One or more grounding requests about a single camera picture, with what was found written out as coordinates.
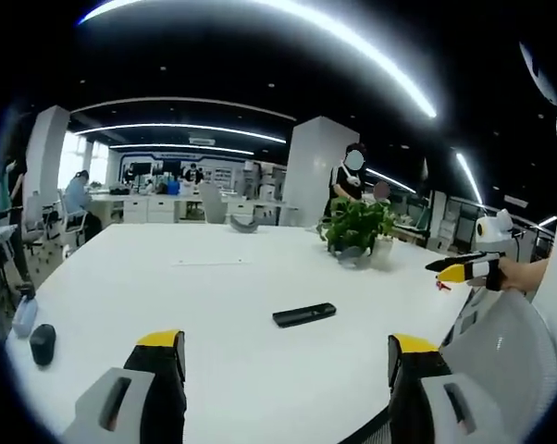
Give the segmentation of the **person's right hand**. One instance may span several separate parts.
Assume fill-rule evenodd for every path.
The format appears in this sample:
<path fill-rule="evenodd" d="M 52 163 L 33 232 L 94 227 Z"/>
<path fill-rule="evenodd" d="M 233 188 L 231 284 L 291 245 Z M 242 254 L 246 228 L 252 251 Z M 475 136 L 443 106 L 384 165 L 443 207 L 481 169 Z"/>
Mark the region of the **person's right hand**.
<path fill-rule="evenodd" d="M 522 292 L 536 291 L 544 278 L 549 259 L 541 259 L 532 263 L 517 263 L 506 257 L 499 261 L 504 274 L 502 290 L 518 290 Z"/>

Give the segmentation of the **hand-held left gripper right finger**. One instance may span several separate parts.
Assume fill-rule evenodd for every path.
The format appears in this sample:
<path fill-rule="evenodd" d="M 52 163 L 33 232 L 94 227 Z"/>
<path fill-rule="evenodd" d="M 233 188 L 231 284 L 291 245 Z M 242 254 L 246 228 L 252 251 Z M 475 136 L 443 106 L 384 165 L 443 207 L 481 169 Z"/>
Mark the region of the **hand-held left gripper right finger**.
<path fill-rule="evenodd" d="M 393 443 L 512 443 L 496 402 L 426 339 L 388 337 Z"/>

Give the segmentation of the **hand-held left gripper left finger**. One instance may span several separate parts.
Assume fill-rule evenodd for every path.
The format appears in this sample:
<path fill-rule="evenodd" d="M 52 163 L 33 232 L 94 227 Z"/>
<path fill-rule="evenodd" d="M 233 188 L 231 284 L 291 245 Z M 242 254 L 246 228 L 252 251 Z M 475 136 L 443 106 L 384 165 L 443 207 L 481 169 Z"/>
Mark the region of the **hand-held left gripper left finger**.
<path fill-rule="evenodd" d="M 184 436 L 185 334 L 151 333 L 126 363 L 112 367 L 75 402 L 63 443 L 181 443 Z"/>

